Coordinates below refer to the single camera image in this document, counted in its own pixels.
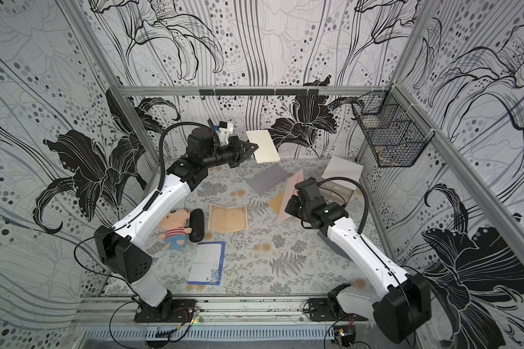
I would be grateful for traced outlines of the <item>cream letter paper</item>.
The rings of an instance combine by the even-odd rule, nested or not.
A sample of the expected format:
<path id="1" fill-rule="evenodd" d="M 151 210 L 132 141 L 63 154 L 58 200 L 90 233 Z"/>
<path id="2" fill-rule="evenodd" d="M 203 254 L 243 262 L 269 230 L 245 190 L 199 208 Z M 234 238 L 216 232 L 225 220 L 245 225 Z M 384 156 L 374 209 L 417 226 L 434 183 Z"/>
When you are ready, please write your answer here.
<path id="1" fill-rule="evenodd" d="M 254 157 L 259 164 L 280 161 L 279 153 L 268 130 L 247 131 L 246 135 L 250 143 L 258 146 L 258 149 L 254 152 Z"/>
<path id="2" fill-rule="evenodd" d="M 209 209 L 208 229 L 222 234 L 247 231 L 247 207 L 225 207 L 211 204 Z"/>

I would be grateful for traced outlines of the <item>pink envelope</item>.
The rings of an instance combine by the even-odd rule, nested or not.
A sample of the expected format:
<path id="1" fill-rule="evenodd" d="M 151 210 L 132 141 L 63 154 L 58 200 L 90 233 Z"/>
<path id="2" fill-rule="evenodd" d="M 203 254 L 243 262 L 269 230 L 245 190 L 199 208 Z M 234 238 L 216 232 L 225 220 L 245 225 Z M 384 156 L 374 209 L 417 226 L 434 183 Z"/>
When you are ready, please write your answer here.
<path id="1" fill-rule="evenodd" d="M 282 197 L 282 202 L 281 202 L 278 216 L 277 216 L 277 222 L 283 222 L 286 219 L 291 217 L 291 215 L 285 212 L 285 209 L 288 205 L 289 200 L 293 196 L 296 196 L 295 185 L 303 180 L 304 180 L 304 170 L 297 171 L 287 180 L 285 190 L 284 190 L 284 195 Z"/>

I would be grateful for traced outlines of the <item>yellow kraft envelope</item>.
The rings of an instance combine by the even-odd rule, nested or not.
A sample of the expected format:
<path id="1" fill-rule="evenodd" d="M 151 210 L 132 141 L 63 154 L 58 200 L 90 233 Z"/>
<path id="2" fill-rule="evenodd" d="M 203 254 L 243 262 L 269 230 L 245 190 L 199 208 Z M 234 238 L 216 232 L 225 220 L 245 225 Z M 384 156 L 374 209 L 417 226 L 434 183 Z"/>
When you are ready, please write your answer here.
<path id="1" fill-rule="evenodd" d="M 285 194 L 284 192 L 281 192 L 267 202 L 268 206 L 273 210 L 273 212 L 276 215 L 280 214 L 284 194 Z"/>

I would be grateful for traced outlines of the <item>lilac grey envelope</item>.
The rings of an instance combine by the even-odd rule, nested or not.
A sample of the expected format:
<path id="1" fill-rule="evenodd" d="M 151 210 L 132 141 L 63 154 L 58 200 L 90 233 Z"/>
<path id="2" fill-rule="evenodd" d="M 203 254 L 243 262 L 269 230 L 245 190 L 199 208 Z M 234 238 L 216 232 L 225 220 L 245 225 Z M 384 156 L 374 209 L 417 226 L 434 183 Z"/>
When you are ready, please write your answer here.
<path id="1" fill-rule="evenodd" d="M 289 173 L 279 164 L 273 164 L 247 181 L 247 185 L 257 194 L 262 194 L 286 180 Z"/>

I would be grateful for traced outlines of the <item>white blue-bordered letter paper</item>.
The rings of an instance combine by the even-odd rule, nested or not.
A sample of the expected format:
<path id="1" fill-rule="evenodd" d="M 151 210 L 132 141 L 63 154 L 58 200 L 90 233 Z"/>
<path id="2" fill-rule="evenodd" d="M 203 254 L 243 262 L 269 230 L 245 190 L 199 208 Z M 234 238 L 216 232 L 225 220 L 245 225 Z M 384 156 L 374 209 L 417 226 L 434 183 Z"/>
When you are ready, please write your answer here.
<path id="1" fill-rule="evenodd" d="M 226 243 L 201 242 L 197 245 L 188 284 L 219 286 L 221 284 Z"/>

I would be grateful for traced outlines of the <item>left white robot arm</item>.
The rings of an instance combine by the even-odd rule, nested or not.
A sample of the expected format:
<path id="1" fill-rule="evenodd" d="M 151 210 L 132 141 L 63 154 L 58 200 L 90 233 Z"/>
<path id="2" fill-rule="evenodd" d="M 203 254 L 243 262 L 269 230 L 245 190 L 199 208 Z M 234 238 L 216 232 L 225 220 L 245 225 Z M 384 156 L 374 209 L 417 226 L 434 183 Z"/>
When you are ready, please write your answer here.
<path id="1" fill-rule="evenodd" d="M 159 144 L 160 181 L 157 187 L 126 217 L 94 234 L 100 261 L 120 275 L 139 300 L 158 308 L 171 298 L 151 270 L 153 260 L 142 247 L 155 226 L 207 176 L 212 167 L 238 167 L 259 148 L 257 144 L 225 134 L 226 123 L 192 123 L 186 152 L 170 167 L 164 162 L 164 145 Z"/>

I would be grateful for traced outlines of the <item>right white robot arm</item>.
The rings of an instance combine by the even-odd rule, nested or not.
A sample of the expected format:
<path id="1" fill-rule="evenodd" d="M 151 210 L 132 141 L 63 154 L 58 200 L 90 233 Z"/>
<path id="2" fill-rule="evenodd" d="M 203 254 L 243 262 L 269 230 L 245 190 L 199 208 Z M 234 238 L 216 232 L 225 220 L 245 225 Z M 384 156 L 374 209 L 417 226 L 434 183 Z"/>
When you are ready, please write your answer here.
<path id="1" fill-rule="evenodd" d="M 338 318 L 356 315 L 372 320 L 391 342 L 402 343 L 432 317 L 429 282 L 422 274 L 400 267 L 364 235 L 367 204 L 356 223 L 344 207 L 326 202 L 320 186 L 313 177 L 297 183 L 285 211 L 342 250 L 373 288 L 364 292 L 347 284 L 336 287 L 328 294 L 331 313 Z"/>

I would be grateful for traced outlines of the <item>white mini drawer cabinet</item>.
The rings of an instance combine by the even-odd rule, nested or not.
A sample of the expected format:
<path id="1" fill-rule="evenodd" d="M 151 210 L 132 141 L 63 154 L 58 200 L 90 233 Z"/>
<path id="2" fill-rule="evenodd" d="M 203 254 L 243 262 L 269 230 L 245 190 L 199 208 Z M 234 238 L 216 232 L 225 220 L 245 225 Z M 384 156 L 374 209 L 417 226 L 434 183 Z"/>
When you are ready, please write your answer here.
<path id="1" fill-rule="evenodd" d="M 363 166 L 360 164 L 333 156 L 327 164 L 320 181 L 332 177 L 345 177 L 359 182 L 362 170 Z M 357 190 L 358 187 L 356 185 L 346 180 L 331 180 L 320 186 L 320 191 L 327 203 L 336 202 L 343 205 L 349 203 L 352 195 Z"/>

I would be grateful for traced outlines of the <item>pink plush doll toy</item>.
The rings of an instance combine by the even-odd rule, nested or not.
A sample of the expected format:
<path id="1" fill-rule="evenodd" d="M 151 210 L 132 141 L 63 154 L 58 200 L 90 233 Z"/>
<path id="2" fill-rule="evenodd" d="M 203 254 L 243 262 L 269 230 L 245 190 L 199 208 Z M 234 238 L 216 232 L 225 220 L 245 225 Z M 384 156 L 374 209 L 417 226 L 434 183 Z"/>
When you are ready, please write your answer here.
<path id="1" fill-rule="evenodd" d="M 162 232 L 159 240 L 166 250 L 180 250 L 186 246 L 192 228 L 187 226 L 190 213 L 185 209 L 171 210 L 163 217 L 158 227 Z"/>

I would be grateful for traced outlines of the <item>small electronics board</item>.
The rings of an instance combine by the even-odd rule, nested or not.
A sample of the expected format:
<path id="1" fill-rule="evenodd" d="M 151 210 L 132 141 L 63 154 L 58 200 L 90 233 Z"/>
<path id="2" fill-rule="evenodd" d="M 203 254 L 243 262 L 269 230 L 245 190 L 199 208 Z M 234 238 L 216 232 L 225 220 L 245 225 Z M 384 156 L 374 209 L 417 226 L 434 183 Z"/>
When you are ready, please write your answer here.
<path id="1" fill-rule="evenodd" d="M 334 343 L 343 348 L 351 347 L 356 342 L 356 334 L 353 327 L 337 326 L 333 328 Z"/>

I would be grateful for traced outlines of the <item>black bar on rail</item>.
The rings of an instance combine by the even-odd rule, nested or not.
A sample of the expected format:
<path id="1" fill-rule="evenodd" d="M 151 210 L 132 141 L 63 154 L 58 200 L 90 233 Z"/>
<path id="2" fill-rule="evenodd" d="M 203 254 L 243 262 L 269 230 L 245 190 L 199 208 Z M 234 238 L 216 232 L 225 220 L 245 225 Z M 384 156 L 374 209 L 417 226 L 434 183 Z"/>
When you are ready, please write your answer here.
<path id="1" fill-rule="evenodd" d="M 297 96 L 297 95 L 319 95 L 320 89 L 199 89 L 199 95 L 206 96 Z"/>

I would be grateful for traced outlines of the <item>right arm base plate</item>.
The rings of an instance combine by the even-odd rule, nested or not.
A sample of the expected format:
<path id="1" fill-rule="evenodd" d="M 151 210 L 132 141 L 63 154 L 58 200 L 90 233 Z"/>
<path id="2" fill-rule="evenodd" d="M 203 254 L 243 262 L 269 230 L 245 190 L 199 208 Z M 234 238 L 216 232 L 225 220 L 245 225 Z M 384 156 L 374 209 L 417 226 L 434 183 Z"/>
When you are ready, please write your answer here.
<path id="1" fill-rule="evenodd" d="M 367 321 L 368 319 L 357 314 L 348 315 L 336 301 L 328 298 L 309 298 L 303 307 L 303 312 L 314 322 L 326 321 Z"/>

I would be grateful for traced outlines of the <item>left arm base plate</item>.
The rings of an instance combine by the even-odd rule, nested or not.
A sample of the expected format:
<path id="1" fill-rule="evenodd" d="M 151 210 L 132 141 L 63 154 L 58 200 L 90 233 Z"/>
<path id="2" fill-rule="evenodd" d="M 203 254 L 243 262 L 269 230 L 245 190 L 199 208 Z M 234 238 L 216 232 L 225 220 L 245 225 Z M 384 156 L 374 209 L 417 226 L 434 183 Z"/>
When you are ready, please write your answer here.
<path id="1" fill-rule="evenodd" d="M 182 324 L 192 319 L 196 310 L 194 299 L 164 300 L 157 307 L 152 307 L 144 301 L 138 301 L 134 322 L 140 323 L 173 323 Z"/>

